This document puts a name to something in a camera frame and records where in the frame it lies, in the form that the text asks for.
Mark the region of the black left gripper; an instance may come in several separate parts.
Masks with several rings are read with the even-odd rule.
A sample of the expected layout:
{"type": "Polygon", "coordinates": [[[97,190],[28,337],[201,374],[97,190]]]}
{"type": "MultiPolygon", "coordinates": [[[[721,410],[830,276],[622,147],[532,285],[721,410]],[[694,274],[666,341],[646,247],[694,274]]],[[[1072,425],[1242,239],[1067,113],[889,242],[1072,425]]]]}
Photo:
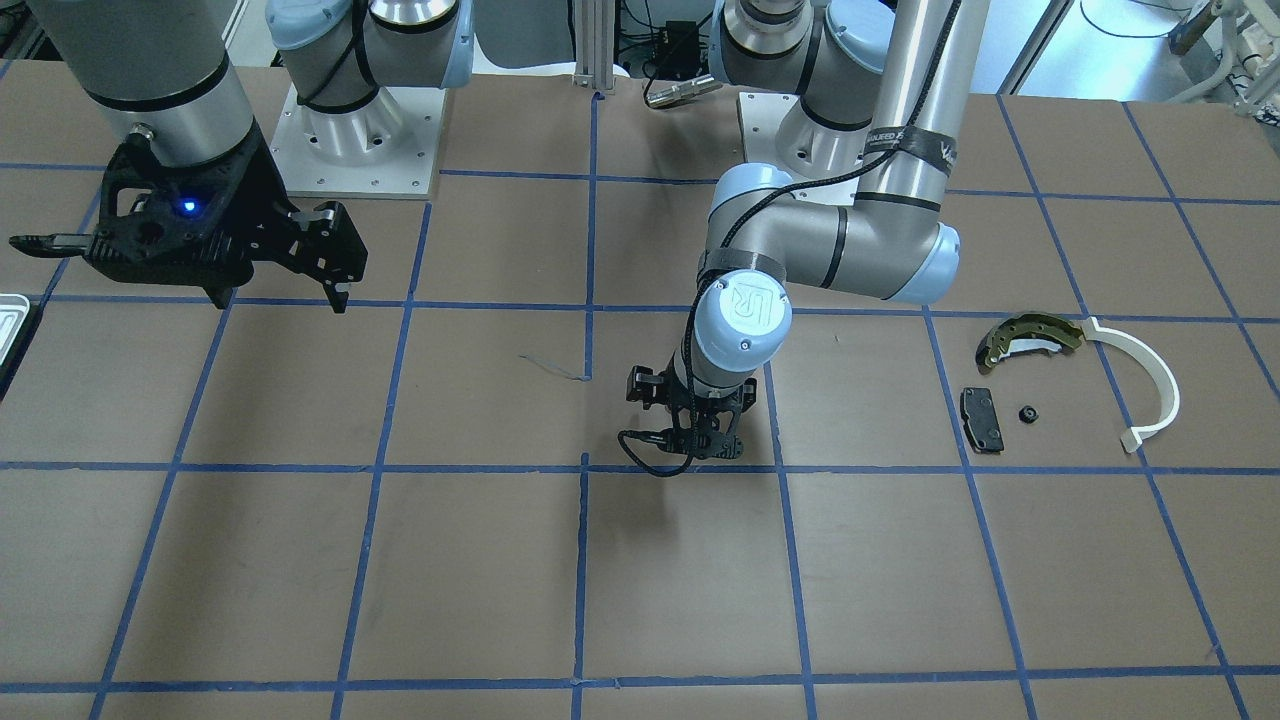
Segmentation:
{"type": "Polygon", "coordinates": [[[672,427],[663,430],[628,430],[630,439],[699,460],[733,460],[744,451],[739,421],[756,401],[756,380],[748,378],[722,397],[700,397],[682,384],[675,366],[660,373],[634,366],[628,374],[627,401],[640,402],[645,409],[662,405],[672,421],[672,427]]]}

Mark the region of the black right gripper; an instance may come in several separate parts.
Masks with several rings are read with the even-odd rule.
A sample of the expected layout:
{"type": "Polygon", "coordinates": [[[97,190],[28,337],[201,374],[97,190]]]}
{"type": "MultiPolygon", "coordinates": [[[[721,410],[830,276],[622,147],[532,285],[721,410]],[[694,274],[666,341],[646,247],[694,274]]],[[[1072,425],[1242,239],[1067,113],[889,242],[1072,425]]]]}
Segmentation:
{"type": "Polygon", "coordinates": [[[340,202],[301,211],[289,201],[260,135],[186,168],[161,165],[154,138],[129,135],[108,164],[83,256],[113,281],[200,287],[218,310],[256,261],[276,263],[320,283],[344,314],[369,251],[340,202]]]}

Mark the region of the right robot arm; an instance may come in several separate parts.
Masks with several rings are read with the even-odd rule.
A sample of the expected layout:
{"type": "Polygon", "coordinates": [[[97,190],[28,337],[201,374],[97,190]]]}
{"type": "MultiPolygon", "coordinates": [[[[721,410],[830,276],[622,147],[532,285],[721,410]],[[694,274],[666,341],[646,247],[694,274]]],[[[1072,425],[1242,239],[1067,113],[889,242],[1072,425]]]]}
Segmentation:
{"type": "MultiPolygon", "coordinates": [[[[216,307],[257,263],[316,281],[335,313],[369,252],[334,200],[292,202],[276,154],[198,1],[33,1],[31,10],[119,138],[84,234],[17,234],[32,258],[82,258],[122,283],[198,287],[216,307]]],[[[270,1],[265,20],[294,90],[296,138],[326,176],[358,170],[387,192],[417,161],[396,88],[465,86],[470,1],[270,1]]]]}

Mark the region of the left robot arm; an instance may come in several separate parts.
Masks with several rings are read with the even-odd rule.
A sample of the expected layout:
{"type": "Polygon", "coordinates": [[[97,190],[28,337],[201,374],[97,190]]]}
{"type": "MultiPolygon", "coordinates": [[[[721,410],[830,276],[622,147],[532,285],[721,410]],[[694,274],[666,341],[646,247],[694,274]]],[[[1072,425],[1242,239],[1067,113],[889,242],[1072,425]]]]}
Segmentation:
{"type": "Polygon", "coordinates": [[[667,368],[635,366],[626,398],[669,413],[621,430],[686,460],[735,459],[755,372],[794,319],[787,283],[928,305],[957,273],[940,219],[986,27],[986,1],[719,1],[717,79],[797,99],[797,114],[861,149],[838,174],[744,163],[717,182],[686,327],[667,368]]]}

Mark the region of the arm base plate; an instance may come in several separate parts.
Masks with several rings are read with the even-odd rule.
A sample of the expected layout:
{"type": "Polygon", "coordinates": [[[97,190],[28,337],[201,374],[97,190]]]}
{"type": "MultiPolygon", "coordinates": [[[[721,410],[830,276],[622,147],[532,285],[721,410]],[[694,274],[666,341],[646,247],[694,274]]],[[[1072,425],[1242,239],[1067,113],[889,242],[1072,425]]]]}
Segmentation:
{"type": "Polygon", "coordinates": [[[795,181],[844,176],[861,160],[869,124],[833,129],[812,119],[790,94],[739,94],[744,160],[765,163],[795,181]]]}
{"type": "Polygon", "coordinates": [[[289,90],[270,142],[288,193],[428,199],[447,97],[443,88],[380,88],[364,108],[329,114],[300,105],[289,90]]]}

